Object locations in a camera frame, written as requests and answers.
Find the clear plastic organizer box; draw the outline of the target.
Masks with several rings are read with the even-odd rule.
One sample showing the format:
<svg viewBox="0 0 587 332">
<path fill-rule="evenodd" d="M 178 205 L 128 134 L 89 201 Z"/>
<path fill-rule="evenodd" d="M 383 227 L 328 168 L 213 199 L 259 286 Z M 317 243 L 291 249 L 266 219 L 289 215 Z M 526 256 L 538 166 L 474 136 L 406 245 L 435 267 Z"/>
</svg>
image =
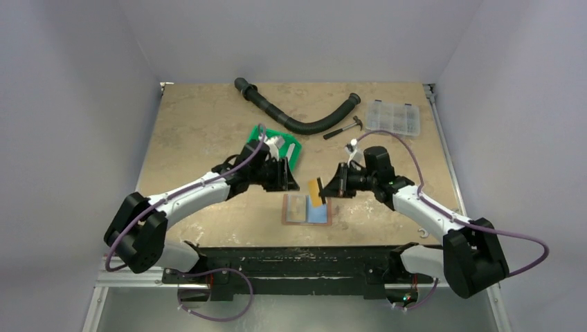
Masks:
<svg viewBox="0 0 587 332">
<path fill-rule="evenodd" d="M 386 130 L 402 136 L 420 135 L 419 107 L 413 104 L 397 104 L 372 101 L 366 112 L 364 127 L 366 131 Z"/>
</svg>

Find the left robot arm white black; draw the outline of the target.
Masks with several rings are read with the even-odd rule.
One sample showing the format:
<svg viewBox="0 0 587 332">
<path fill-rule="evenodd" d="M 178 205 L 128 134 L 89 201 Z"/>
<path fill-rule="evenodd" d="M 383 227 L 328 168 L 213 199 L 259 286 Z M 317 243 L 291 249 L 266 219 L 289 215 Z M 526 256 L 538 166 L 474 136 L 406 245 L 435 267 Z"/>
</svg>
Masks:
<svg viewBox="0 0 587 332">
<path fill-rule="evenodd" d="M 206 264 L 197 245 L 168 241 L 166 234 L 176 223 L 210 205 L 244 193 L 252 185 L 266 192 L 299 190 L 289 161 L 259 140 L 246 143 L 239 154 L 191 183 L 175 190 L 143 196 L 127 195 L 103 237 L 107 258 L 117 256 L 122 267 L 139 274 L 153 266 L 178 271 L 190 283 L 206 276 Z"/>
</svg>

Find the green plastic bin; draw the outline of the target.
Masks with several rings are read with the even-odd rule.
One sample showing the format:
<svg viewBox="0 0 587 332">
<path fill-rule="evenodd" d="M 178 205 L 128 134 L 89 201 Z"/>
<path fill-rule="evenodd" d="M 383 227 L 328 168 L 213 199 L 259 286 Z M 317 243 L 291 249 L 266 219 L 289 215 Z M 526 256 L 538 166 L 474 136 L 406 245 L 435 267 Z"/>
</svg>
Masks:
<svg viewBox="0 0 587 332">
<path fill-rule="evenodd" d="M 281 158 L 286 157 L 288 146 L 291 143 L 296 144 L 296 150 L 293 153 L 293 156 L 291 157 L 291 159 L 289 160 L 289 166 L 291 168 L 291 172 L 294 173 L 296 170 L 296 165 L 297 165 L 298 159 L 300 157 L 300 153 L 302 151 L 302 144 L 292 134 L 285 133 L 283 131 L 277 131 L 274 129 L 269 129 L 264 124 L 255 125 L 249 134 L 249 139 L 247 140 L 245 147 L 248 147 L 248 149 L 250 151 L 253 151 L 256 148 L 258 142 L 260 142 L 260 140 L 262 138 L 263 138 L 263 142 L 264 142 L 265 138 L 270 138 L 271 136 L 282 136 L 285 139 L 285 144 L 280 148 L 280 157 Z M 265 154 L 263 164 L 267 160 L 271 160 L 271 159 L 272 159 L 272 157 L 270 155 L 270 152 L 268 151 Z"/>
</svg>

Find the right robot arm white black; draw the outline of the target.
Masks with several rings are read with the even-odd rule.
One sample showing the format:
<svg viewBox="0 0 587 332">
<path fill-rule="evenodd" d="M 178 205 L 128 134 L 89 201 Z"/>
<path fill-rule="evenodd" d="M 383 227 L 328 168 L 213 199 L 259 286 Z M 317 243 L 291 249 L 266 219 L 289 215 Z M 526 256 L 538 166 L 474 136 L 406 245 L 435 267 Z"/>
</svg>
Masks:
<svg viewBox="0 0 587 332">
<path fill-rule="evenodd" d="M 390 253 L 384 280 L 406 281 L 421 274 L 444 280 L 461 298 L 469 298 L 509 276 L 505 254 L 490 221 L 464 221 L 461 215 L 437 206 L 419 192 L 416 184 L 396 174 L 382 146 L 364 151 L 364 165 L 339 163 L 327 185 L 319 185 L 318 196 L 350 199 L 359 191 L 372 192 L 376 200 L 416 222 L 442 247 L 407 243 Z"/>
</svg>

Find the white card in bin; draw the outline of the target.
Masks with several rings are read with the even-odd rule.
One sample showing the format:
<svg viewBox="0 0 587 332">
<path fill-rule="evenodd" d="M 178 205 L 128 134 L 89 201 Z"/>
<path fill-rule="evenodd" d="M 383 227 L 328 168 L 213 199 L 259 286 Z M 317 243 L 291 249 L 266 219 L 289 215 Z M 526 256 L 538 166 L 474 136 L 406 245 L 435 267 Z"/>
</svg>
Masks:
<svg viewBox="0 0 587 332">
<path fill-rule="evenodd" d="M 291 143 L 291 144 L 288 146 L 287 153 L 286 153 L 286 158 L 287 158 L 288 160 L 290 160 L 290 159 L 291 159 L 291 157 L 293 156 L 293 154 L 294 154 L 295 150 L 296 150 L 296 144 L 294 144 L 294 143 Z"/>
</svg>

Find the silver wrench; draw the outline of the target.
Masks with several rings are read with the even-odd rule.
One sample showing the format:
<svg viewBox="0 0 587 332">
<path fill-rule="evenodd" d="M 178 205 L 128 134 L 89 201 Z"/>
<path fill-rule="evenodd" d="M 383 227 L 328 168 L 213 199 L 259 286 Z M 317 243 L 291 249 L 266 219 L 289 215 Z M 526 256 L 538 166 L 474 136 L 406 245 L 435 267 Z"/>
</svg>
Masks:
<svg viewBox="0 0 587 332">
<path fill-rule="evenodd" d="M 425 239 L 429 236 L 429 232 L 426 231 L 424 228 L 419 228 L 418 233 L 419 233 L 419 237 L 422 239 Z"/>
</svg>

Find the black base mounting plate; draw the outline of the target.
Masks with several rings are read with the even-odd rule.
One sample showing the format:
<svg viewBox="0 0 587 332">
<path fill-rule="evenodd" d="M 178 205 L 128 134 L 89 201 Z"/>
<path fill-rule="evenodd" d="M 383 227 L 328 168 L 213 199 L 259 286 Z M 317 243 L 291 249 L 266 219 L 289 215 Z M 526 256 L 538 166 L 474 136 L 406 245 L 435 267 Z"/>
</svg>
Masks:
<svg viewBox="0 0 587 332">
<path fill-rule="evenodd" d="M 433 284 L 426 275 L 384 280 L 390 253 L 399 246 L 210 247 L 200 249 L 201 271 L 184 277 L 166 268 L 165 284 L 211 287 L 213 301 L 234 295 L 333 295 L 401 301 L 400 291 Z"/>
</svg>

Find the small black-handled hammer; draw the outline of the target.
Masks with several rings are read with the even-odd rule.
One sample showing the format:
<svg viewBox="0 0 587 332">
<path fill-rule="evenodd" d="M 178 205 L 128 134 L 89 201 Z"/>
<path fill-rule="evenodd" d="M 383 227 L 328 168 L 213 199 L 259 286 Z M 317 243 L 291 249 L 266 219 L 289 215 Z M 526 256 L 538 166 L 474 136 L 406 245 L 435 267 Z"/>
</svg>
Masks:
<svg viewBox="0 0 587 332">
<path fill-rule="evenodd" d="M 344 131 L 347 131 L 348 129 L 351 129 L 353 127 L 358 127 L 360 130 L 362 130 L 363 129 L 363 122 L 362 122 L 362 120 L 359 119 L 358 116 L 354 116 L 352 119 L 354 121 L 353 123 L 348 124 L 348 125 L 346 125 L 344 127 L 338 128 L 336 130 L 333 130 L 333 131 L 331 131 L 331 132 L 323 135 L 323 139 L 324 140 L 329 140 L 329 139 L 333 138 L 334 136 L 337 136 L 340 133 L 342 133 Z"/>
</svg>

